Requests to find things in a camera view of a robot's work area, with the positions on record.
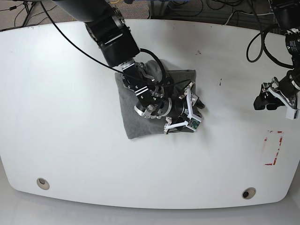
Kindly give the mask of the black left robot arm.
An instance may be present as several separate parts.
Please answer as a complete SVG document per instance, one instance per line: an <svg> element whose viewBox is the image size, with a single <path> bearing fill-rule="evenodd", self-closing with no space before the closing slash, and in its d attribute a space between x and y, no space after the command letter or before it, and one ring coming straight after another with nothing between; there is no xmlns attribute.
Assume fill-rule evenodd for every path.
<svg viewBox="0 0 300 225"><path fill-rule="evenodd" d="M270 25L260 34L263 51L278 66L289 70L281 80L273 77L261 85L254 101L255 110L276 110L286 107L286 118L297 120L300 117L298 93L300 92L300 2L298 0L270 0L270 7L277 23ZM270 54L265 45L267 34L274 29L285 32L285 46L292 57L292 65L280 62Z"/></svg>

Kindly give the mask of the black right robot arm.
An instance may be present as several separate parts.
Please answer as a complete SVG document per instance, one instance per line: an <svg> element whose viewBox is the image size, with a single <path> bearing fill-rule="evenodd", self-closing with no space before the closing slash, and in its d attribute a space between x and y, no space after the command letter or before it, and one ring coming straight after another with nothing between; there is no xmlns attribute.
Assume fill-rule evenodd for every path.
<svg viewBox="0 0 300 225"><path fill-rule="evenodd" d="M138 47L121 12L106 0L58 0L56 4L85 24L107 68L120 67L116 81L129 139L197 130L204 104L195 94L195 71L167 71L156 55Z"/></svg>

